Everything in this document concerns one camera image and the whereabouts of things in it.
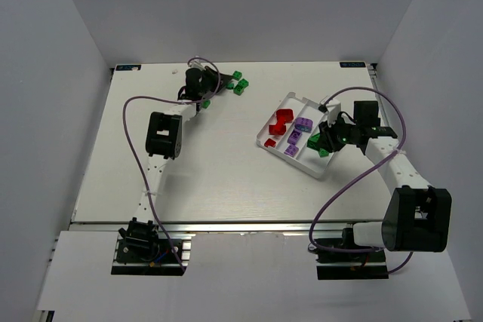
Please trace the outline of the green small lego brick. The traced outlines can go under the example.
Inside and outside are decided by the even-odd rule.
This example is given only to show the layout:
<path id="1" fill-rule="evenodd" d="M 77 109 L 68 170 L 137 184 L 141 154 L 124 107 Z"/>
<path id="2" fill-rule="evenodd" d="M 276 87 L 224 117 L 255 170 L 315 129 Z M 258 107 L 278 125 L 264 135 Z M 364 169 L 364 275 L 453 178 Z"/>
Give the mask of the green small lego brick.
<path id="1" fill-rule="evenodd" d="M 232 74 L 232 77 L 235 80 L 239 81 L 242 78 L 242 73 L 240 71 L 234 71 Z"/>

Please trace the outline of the purple paw print lego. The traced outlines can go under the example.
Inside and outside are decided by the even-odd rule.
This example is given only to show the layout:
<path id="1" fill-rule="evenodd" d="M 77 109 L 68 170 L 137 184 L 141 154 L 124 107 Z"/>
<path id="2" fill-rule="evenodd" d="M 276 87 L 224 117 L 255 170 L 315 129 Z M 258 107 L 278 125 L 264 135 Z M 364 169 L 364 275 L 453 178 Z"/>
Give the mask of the purple paw print lego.
<path id="1" fill-rule="evenodd" d="M 301 132 L 311 133 L 313 121 L 309 118 L 298 117 L 294 122 L 294 128 Z"/>

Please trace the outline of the small purple lego brick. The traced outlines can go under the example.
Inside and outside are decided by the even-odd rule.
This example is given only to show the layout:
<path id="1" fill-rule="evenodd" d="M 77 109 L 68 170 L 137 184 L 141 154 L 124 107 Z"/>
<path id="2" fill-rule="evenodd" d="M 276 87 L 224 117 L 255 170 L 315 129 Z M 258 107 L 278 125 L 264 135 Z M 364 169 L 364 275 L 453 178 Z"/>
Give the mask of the small purple lego brick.
<path id="1" fill-rule="evenodd" d="M 302 136 L 302 132 L 297 129 L 293 129 L 290 136 L 288 137 L 288 143 L 296 145 Z"/>

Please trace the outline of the purple square lego brick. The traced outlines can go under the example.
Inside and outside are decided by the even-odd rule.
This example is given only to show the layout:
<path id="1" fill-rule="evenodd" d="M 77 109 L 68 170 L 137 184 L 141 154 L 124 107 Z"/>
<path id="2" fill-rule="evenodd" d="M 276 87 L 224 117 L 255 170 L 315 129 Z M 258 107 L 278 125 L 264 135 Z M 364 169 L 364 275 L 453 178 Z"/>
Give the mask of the purple square lego brick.
<path id="1" fill-rule="evenodd" d="M 299 152 L 299 148 L 293 144 L 289 144 L 288 147 L 284 150 L 284 154 L 292 158 L 294 158 L 298 152 Z"/>

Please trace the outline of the red long lego brick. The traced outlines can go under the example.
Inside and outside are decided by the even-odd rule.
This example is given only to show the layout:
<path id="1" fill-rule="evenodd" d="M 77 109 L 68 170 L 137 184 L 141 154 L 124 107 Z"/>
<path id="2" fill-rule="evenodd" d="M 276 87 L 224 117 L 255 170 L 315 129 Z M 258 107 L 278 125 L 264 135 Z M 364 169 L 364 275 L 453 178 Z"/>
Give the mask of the red long lego brick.
<path id="1" fill-rule="evenodd" d="M 287 122 L 284 119 L 278 120 L 275 124 L 269 125 L 269 135 L 283 136 L 287 132 Z"/>

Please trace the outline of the red rounded lego brick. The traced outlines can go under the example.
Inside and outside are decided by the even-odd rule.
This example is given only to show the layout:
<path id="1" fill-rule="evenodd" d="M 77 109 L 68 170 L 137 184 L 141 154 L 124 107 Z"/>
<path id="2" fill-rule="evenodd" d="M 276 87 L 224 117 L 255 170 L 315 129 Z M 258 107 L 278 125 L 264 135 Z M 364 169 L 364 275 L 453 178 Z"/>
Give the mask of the red rounded lego brick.
<path id="1" fill-rule="evenodd" d="M 277 109 L 275 116 L 278 124 L 286 124 L 294 120 L 294 112 L 292 109 Z"/>

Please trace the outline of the small red lego brick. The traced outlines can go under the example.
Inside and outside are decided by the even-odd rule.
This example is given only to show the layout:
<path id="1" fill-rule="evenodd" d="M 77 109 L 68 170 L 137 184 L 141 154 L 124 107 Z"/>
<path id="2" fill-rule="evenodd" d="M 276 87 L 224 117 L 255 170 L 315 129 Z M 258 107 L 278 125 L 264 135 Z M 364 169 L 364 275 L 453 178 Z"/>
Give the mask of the small red lego brick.
<path id="1" fill-rule="evenodd" d="M 271 138 L 267 139 L 265 143 L 263 144 L 266 148 L 274 148 L 276 146 L 277 142 Z"/>

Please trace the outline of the green square lego brick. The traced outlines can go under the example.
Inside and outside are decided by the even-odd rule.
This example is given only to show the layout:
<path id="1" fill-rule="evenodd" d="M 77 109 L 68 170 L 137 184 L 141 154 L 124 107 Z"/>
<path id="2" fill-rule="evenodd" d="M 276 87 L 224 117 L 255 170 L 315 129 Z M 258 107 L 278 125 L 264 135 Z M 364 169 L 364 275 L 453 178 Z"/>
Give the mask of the green square lego brick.
<path id="1" fill-rule="evenodd" d="M 312 135 L 307 141 L 307 147 L 309 149 L 313 149 L 313 150 L 318 151 L 319 150 L 319 146 L 318 146 L 319 138 L 320 138 L 319 133 Z"/>

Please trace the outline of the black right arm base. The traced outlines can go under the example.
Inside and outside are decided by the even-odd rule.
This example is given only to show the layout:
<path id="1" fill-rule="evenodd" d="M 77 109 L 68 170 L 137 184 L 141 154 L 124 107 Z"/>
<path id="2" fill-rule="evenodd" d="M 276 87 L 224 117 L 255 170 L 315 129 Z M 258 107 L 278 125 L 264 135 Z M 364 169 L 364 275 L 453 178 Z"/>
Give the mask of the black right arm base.
<path id="1" fill-rule="evenodd" d="M 376 253 L 335 253 L 307 247 L 316 256 L 316 271 L 319 281 L 357 281 L 388 279 L 386 255 Z"/>

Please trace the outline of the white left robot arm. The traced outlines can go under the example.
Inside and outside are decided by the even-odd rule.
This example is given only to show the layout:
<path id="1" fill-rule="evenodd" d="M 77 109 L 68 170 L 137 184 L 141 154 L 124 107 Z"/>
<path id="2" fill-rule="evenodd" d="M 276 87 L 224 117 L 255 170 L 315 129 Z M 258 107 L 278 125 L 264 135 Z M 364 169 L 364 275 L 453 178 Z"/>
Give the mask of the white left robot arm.
<path id="1" fill-rule="evenodd" d="M 160 232 L 165 234 L 168 249 L 171 252 L 175 251 L 174 243 L 155 211 L 158 190 L 165 181 L 166 169 L 180 155 L 185 123 L 206 109 L 215 94 L 233 86 L 237 75 L 238 72 L 231 75 L 223 74 L 209 66 L 189 67 L 185 72 L 185 84 L 178 91 L 177 100 L 164 101 L 172 107 L 165 112 L 152 112 L 149 117 L 145 141 L 148 156 L 146 166 L 142 165 L 131 140 L 127 110 L 130 103 L 135 100 L 160 102 L 161 99 L 134 96 L 125 101 L 122 107 L 123 131 L 140 171 L 144 189 L 132 220 L 126 229 L 119 230 L 119 234 L 125 242 L 125 249 L 135 253 L 140 259 L 152 262 L 158 257 L 159 252 L 163 250 Z"/>

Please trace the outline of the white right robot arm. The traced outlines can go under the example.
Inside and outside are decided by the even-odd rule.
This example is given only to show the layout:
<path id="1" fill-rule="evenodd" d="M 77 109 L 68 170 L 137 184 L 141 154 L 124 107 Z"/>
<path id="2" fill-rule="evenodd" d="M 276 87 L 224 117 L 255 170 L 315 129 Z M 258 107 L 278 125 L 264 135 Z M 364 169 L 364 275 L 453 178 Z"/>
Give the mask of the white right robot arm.
<path id="1" fill-rule="evenodd" d="M 447 189 L 436 188 L 423 178 L 402 150 L 404 136 L 383 127 L 375 101 L 356 101 L 354 121 L 343 120 L 340 104 L 325 101 L 319 110 L 326 119 L 318 126 L 316 145 L 328 152 L 344 146 L 360 149 L 373 166 L 339 190 L 326 205 L 327 210 L 345 191 L 373 173 L 379 172 L 391 199 L 380 222 L 355 222 L 343 230 L 343 243 L 327 247 L 309 236 L 317 250 L 328 253 L 376 253 L 381 250 L 433 252 L 445 250 L 451 216 L 452 197 Z"/>

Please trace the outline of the blue right corner label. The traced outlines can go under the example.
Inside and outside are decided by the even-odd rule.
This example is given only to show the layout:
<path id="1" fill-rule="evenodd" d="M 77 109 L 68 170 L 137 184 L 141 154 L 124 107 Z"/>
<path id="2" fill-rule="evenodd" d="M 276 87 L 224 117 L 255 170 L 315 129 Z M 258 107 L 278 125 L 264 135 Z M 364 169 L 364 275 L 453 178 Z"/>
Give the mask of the blue right corner label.
<path id="1" fill-rule="evenodd" d="M 341 61 L 339 62 L 341 68 L 365 68 L 365 62 L 361 61 Z"/>

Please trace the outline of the blue corner label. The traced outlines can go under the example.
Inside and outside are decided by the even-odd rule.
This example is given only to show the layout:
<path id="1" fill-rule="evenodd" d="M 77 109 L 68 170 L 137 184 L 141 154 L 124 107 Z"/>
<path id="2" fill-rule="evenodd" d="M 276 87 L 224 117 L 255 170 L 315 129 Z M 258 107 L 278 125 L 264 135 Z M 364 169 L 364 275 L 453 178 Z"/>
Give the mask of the blue corner label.
<path id="1" fill-rule="evenodd" d="M 139 71 L 141 69 L 140 64 L 122 64 L 115 67 L 116 72 L 131 72 Z"/>
<path id="2" fill-rule="evenodd" d="M 341 68 L 365 68 L 365 62 L 361 61 L 341 61 L 339 62 Z"/>

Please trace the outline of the blue left corner label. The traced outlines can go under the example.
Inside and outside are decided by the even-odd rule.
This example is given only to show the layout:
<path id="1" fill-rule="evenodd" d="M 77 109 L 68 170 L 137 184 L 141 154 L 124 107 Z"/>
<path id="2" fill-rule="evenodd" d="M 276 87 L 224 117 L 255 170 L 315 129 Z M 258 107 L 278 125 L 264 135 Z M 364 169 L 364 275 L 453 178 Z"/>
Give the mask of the blue left corner label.
<path id="1" fill-rule="evenodd" d="M 131 72 L 139 71 L 141 69 L 140 64 L 122 64 L 115 67 L 116 72 Z"/>

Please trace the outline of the aluminium table rail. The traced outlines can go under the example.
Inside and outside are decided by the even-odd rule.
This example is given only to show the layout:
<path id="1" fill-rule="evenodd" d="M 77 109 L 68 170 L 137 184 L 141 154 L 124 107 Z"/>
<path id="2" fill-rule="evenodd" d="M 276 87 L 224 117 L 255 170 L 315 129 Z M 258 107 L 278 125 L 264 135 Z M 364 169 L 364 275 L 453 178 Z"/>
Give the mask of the aluminium table rail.
<path id="1" fill-rule="evenodd" d="M 318 222 L 314 232 L 337 232 L 351 224 L 380 223 L 381 220 L 339 220 Z M 167 232 L 171 233 L 245 233 L 245 232 L 301 232 L 308 233 L 311 222 L 163 222 Z M 126 222 L 73 222 L 68 227 L 70 232 L 117 232 L 128 228 Z"/>

